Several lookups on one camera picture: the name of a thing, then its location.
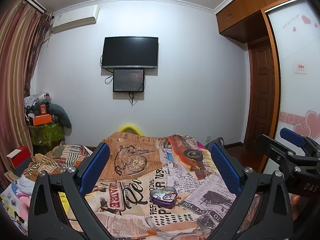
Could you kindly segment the yellow chair back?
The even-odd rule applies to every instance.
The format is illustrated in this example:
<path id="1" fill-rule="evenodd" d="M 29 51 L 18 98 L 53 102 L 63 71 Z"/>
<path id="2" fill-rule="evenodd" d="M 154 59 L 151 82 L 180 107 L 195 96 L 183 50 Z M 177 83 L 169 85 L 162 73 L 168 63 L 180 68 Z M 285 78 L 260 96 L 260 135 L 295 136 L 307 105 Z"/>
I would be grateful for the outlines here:
<path id="1" fill-rule="evenodd" d="M 131 132 L 135 135 L 140 135 L 140 136 L 144 135 L 142 131 L 133 124 L 124 124 L 123 126 L 121 126 L 120 129 L 118 129 L 118 132 Z"/>

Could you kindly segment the white wardrobe with hearts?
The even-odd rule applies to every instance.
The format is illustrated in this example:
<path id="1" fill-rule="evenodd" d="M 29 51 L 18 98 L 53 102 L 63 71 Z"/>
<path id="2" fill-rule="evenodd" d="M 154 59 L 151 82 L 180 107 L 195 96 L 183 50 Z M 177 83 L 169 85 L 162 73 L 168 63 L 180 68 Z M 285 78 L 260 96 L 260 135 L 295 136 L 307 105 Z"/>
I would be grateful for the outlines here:
<path id="1" fill-rule="evenodd" d="M 280 103 L 275 139 L 297 155 L 304 152 L 280 137 L 288 128 L 319 142 L 319 19 L 304 0 L 266 11 L 279 60 Z"/>

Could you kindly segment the purple heart-shaped tin box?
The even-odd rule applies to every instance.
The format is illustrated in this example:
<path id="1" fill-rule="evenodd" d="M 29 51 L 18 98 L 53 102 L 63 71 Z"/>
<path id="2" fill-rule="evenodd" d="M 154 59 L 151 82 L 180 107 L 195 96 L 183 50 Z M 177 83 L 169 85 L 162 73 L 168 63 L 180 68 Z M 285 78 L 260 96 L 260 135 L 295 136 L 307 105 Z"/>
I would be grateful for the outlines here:
<path id="1" fill-rule="evenodd" d="M 173 187 L 154 189 L 150 192 L 150 201 L 158 207 L 173 209 L 178 200 L 178 193 Z"/>

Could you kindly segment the orange box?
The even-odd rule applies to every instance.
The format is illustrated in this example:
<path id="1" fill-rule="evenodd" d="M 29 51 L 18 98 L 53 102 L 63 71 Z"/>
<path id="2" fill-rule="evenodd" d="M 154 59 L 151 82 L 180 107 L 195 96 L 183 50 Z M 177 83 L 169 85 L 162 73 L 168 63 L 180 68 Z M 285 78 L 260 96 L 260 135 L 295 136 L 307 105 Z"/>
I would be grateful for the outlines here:
<path id="1" fill-rule="evenodd" d="M 52 116 L 50 114 L 39 115 L 30 118 L 30 123 L 32 126 L 44 125 L 52 122 Z"/>

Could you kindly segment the pink plush toy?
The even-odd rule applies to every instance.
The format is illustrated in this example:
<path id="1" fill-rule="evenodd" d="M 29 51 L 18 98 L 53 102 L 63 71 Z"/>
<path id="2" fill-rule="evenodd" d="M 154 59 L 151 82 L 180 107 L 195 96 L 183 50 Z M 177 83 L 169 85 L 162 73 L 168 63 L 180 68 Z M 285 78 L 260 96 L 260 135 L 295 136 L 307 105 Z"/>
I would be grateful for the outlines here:
<path id="1" fill-rule="evenodd" d="M 18 197 L 18 215 L 24 220 L 28 220 L 29 207 L 30 207 L 30 198 L 24 193 L 19 193 Z"/>

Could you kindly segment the newspaper print bed cover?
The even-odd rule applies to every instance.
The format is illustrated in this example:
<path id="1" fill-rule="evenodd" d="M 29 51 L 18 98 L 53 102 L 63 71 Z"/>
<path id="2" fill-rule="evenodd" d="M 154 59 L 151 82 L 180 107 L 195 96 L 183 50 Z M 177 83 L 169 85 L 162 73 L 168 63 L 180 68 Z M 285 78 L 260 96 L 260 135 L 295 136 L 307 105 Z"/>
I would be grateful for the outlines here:
<path id="1" fill-rule="evenodd" d="M 110 157 L 85 200 L 115 239 L 206 239 L 234 203 L 210 151 L 188 135 L 144 137 L 116 132 Z M 173 209 L 150 201 L 173 187 Z"/>

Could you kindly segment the black wall television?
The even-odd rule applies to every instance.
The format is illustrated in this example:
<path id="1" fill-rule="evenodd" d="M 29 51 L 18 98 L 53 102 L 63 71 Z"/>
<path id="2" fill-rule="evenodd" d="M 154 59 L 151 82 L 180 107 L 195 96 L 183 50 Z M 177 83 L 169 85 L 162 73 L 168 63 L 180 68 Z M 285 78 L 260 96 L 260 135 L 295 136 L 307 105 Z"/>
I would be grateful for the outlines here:
<path id="1" fill-rule="evenodd" d="M 104 39 L 103 68 L 157 68 L 157 37 L 116 36 Z"/>

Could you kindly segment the wooden overhead cabinet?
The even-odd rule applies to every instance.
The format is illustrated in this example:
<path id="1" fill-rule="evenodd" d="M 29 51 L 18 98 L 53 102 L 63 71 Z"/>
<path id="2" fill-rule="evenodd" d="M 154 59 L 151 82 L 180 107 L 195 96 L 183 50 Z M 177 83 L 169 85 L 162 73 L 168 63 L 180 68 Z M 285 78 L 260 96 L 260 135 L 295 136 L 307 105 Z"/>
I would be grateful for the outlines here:
<path id="1" fill-rule="evenodd" d="M 261 10 L 280 0 L 233 0 L 217 13 L 219 33 L 241 43 L 268 35 Z"/>

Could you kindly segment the small black wall monitor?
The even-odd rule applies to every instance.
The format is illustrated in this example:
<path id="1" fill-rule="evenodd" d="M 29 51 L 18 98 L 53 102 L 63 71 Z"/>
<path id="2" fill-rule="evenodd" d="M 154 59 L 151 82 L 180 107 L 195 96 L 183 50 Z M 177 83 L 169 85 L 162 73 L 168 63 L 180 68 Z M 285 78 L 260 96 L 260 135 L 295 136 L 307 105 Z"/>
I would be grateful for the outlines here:
<path id="1" fill-rule="evenodd" d="M 144 92 L 145 72 L 143 69 L 115 69 L 113 73 L 114 93 Z"/>

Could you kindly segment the striped red curtain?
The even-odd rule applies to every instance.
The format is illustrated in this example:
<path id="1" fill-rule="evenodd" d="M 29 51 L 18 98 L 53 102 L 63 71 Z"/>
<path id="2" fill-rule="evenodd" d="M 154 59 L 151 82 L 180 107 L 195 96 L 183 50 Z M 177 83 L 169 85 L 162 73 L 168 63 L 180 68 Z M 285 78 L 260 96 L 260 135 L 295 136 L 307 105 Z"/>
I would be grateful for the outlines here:
<path id="1" fill-rule="evenodd" d="M 1 185 L 7 184 L 7 154 L 19 146 L 32 148 L 24 97 L 52 16 L 50 10 L 40 13 L 24 0 L 12 0 L 1 17 Z"/>

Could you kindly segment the brown wooden door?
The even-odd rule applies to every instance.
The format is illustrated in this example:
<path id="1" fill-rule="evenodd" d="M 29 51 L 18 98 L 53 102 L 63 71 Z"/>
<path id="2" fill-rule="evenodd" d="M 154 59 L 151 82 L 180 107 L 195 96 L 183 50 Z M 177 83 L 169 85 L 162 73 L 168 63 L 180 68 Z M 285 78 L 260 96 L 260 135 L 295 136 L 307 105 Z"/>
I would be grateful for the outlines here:
<path id="1" fill-rule="evenodd" d="M 249 44 L 250 103 L 245 148 L 255 149 L 257 136 L 268 135 L 274 110 L 274 64 L 268 39 Z"/>

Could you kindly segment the striped patterned blanket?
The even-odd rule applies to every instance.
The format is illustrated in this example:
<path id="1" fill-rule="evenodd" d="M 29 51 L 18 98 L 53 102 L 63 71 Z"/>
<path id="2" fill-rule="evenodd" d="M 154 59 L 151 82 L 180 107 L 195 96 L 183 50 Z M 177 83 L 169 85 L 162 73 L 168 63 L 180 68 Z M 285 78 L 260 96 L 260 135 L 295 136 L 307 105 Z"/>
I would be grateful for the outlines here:
<path id="1" fill-rule="evenodd" d="M 83 145 L 60 144 L 45 155 L 36 154 L 35 161 L 31 162 L 23 171 L 23 175 L 35 181 L 40 171 L 48 174 L 60 174 L 69 167 L 78 167 L 80 163 L 93 152 Z"/>

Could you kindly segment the white air conditioner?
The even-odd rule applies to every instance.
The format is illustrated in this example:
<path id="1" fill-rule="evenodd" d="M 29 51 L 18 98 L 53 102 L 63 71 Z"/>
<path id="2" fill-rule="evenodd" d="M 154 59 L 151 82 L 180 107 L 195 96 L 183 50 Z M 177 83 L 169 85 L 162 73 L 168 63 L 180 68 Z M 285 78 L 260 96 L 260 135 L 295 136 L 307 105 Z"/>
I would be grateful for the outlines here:
<path id="1" fill-rule="evenodd" d="M 90 5 L 63 12 L 54 16 L 52 26 L 53 33 L 96 24 L 100 8 L 98 5 Z"/>

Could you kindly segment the red and white box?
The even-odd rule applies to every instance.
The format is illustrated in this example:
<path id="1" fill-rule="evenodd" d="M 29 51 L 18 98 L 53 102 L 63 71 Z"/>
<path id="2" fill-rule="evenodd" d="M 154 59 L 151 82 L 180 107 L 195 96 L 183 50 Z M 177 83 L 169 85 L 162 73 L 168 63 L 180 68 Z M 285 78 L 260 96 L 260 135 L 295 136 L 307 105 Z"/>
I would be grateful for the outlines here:
<path id="1" fill-rule="evenodd" d="M 7 158 L 10 160 L 14 168 L 18 167 L 21 163 L 23 163 L 30 157 L 31 153 L 29 151 L 29 148 L 27 148 L 26 146 L 20 146 L 19 148 L 16 148 L 15 150 L 7 154 Z"/>

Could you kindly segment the green cloth covered stand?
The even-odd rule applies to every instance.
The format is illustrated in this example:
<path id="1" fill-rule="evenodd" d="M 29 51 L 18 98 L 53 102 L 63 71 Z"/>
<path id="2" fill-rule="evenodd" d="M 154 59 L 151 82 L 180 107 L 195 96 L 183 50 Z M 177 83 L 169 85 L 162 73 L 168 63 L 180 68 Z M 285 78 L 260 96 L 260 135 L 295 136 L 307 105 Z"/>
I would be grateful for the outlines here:
<path id="1" fill-rule="evenodd" d="M 63 126 L 59 122 L 50 122 L 39 126 L 29 126 L 31 142 L 37 146 L 52 146 L 53 141 L 65 137 Z"/>

